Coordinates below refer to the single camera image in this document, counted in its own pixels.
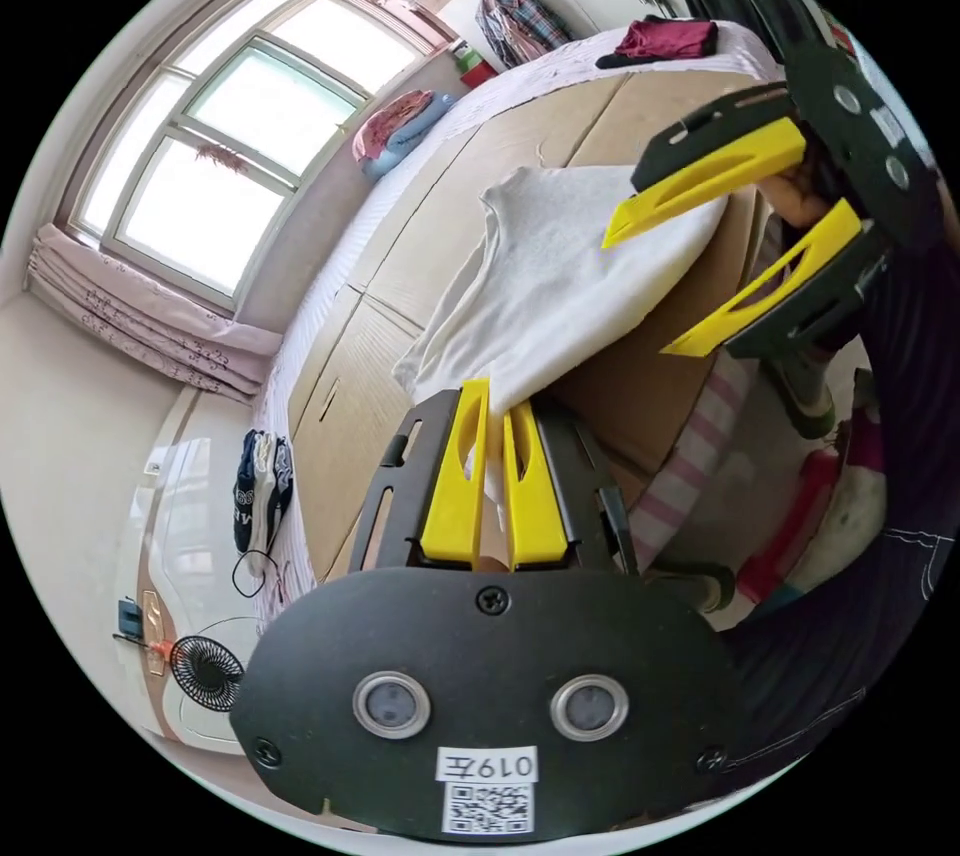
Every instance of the white towel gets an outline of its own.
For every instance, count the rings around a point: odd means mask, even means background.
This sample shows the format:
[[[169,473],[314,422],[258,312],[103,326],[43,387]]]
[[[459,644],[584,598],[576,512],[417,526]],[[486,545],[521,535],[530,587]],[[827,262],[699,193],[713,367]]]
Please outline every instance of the white towel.
[[[486,190],[484,239],[393,369],[415,403],[489,379],[495,473],[506,412],[637,327],[717,228],[726,197],[601,249],[614,209],[634,192],[632,172],[523,167]],[[501,486],[487,482],[502,503]]]

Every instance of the white bedsheet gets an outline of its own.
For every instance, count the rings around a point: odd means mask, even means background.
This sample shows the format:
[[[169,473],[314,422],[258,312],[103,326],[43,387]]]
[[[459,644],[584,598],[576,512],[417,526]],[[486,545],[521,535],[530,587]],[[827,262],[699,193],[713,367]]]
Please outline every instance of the white bedsheet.
[[[533,63],[501,74],[464,96],[430,131],[420,146],[377,183],[347,226],[290,323],[270,374],[254,402],[253,425],[289,436],[287,404],[290,394],[330,312],[337,291],[346,282],[380,221],[442,142],[515,106],[592,79],[632,72],[681,72],[690,69],[742,73],[758,82],[783,79],[782,68],[754,33],[735,23],[719,22],[718,27],[717,55],[704,59],[647,63],[613,70],[597,69],[594,63],[605,53],[613,52],[626,33],[624,27],[569,43]],[[322,485],[322,481],[318,480],[317,484]],[[296,485],[290,509],[274,543],[273,559],[276,567],[266,565],[263,589],[254,597],[261,630],[286,605],[316,586],[307,553]]]

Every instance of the person's hand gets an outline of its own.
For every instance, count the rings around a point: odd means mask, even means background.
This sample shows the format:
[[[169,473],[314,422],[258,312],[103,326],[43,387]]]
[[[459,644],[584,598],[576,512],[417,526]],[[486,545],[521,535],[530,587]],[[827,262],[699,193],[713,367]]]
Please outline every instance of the person's hand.
[[[809,229],[830,211],[830,204],[813,189],[816,157],[809,152],[799,166],[757,183],[773,211],[796,229]]]

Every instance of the pink striped fabric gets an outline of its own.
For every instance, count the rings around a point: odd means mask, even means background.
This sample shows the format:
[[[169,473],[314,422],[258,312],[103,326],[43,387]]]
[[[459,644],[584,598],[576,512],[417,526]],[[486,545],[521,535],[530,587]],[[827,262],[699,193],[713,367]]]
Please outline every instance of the pink striped fabric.
[[[780,224],[767,223],[754,266],[753,279],[780,255]],[[755,298],[769,292],[774,280]],[[722,350],[680,433],[673,453],[644,494],[630,508],[630,533],[641,572],[663,551],[693,511],[700,494],[716,472],[737,419],[753,387],[757,363],[735,360]]]

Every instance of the qr code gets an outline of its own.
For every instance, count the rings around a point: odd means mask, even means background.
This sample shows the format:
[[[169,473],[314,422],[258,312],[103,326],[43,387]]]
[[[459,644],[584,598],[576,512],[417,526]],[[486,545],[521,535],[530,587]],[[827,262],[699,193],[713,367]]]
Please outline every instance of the qr code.
[[[469,836],[533,832],[533,784],[447,783],[443,831]]]

